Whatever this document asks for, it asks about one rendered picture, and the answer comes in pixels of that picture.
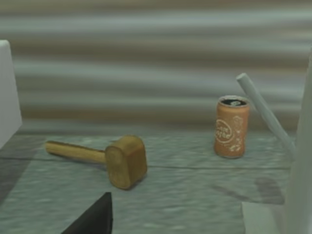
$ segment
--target mallet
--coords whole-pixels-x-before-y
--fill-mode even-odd
[[[54,155],[105,163],[110,182],[120,189],[130,189],[147,172],[145,146],[137,136],[123,136],[105,151],[56,141],[47,141],[45,149]]]

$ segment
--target gray stick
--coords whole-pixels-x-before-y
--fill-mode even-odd
[[[266,122],[268,128],[281,141],[283,147],[286,149],[290,160],[293,161],[295,157],[295,144],[289,138],[273,112],[268,108],[266,101],[257,90],[252,80],[246,73],[236,77],[237,82],[244,90],[245,94],[251,99],[253,105],[260,113],[262,119]]]

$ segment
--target can logo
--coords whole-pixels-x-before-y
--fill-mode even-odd
[[[220,143],[229,143],[234,137],[231,127],[221,119],[216,121],[215,138]]]

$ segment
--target orange can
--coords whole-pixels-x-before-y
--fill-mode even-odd
[[[248,128],[249,102],[244,97],[224,96],[217,105],[214,151],[226,158],[242,157]]]

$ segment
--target can opening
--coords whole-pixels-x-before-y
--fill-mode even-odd
[[[235,98],[225,99],[221,101],[222,104],[227,106],[246,106],[247,102]]]

